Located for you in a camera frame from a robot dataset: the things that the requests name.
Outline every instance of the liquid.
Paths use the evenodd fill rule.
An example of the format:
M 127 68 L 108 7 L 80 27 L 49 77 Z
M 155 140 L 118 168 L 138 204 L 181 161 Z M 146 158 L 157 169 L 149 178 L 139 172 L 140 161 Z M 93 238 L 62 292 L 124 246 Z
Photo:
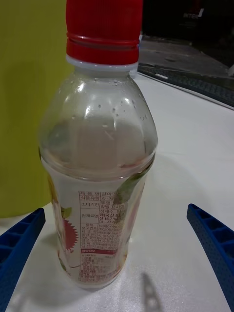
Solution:
M 142 129 L 123 120 L 74 117 L 56 125 L 43 158 L 56 170 L 76 178 L 120 178 L 138 169 L 154 151 Z
M 149 142 L 123 120 L 74 117 L 56 125 L 43 147 L 59 260 L 83 287 L 103 287 L 123 267 L 153 162 Z

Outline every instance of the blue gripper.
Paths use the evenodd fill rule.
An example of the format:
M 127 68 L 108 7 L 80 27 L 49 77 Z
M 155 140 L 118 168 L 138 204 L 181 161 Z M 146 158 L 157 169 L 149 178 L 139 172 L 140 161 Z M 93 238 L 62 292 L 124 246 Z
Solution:
M 190 204 L 187 219 L 193 227 L 234 312 L 234 231 L 210 214 Z
M 0 236 L 0 312 L 6 311 L 44 223 L 44 209 L 39 208 Z

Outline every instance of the yellow background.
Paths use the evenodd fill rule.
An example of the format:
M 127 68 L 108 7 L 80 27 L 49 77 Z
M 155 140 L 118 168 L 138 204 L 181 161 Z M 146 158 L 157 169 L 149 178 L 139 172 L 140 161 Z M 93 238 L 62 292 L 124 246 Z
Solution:
M 65 0 L 10 0 L 0 10 L 0 217 L 50 201 L 37 128 L 66 63 Z

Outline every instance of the bottle cap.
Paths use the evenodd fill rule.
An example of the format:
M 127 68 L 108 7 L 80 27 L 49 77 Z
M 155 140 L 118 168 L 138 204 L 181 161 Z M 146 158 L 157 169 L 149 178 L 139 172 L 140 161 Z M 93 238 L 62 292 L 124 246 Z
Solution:
M 67 55 L 80 61 L 138 62 L 142 0 L 67 0 Z

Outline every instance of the white table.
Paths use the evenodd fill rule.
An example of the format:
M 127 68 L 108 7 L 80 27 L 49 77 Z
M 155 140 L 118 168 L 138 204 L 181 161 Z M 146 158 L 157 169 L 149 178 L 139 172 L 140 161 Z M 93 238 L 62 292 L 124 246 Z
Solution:
M 230 311 L 186 212 L 192 202 L 234 229 L 234 111 L 140 75 L 136 82 L 159 145 L 123 272 L 96 292 L 74 286 L 57 266 L 47 205 L 46 224 L 7 312 Z M 19 219 L 0 220 L 1 232 Z M 155 302 L 146 304 L 147 285 Z

